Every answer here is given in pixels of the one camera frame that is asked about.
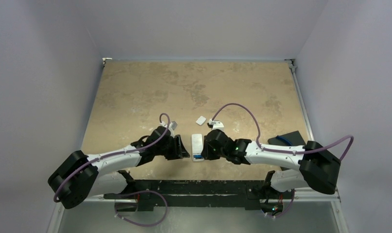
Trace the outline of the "white battery cover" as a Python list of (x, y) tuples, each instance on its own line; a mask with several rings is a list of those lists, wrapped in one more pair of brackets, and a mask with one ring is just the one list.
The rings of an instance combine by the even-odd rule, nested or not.
[(197, 125), (202, 126), (206, 122), (206, 118), (204, 116), (200, 116), (195, 122)]

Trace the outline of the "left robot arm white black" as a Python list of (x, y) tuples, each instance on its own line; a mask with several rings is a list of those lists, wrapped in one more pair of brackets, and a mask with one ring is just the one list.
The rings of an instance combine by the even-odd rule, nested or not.
[(127, 181), (126, 168), (151, 162), (156, 156), (166, 160), (189, 158), (180, 135), (159, 126), (128, 146), (101, 154), (73, 152), (48, 178), (54, 202), (71, 209), (90, 196), (118, 194), (130, 198), (135, 191)]

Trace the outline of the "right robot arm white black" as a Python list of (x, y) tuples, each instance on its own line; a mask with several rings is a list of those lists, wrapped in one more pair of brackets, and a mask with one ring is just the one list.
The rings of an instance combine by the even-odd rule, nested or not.
[(262, 185), (270, 198), (287, 190), (310, 187), (327, 195), (336, 191), (341, 161), (315, 141), (300, 146), (258, 144), (250, 139), (232, 140), (221, 130), (204, 136), (201, 156), (205, 160), (224, 158), (235, 165), (267, 164), (286, 168)]

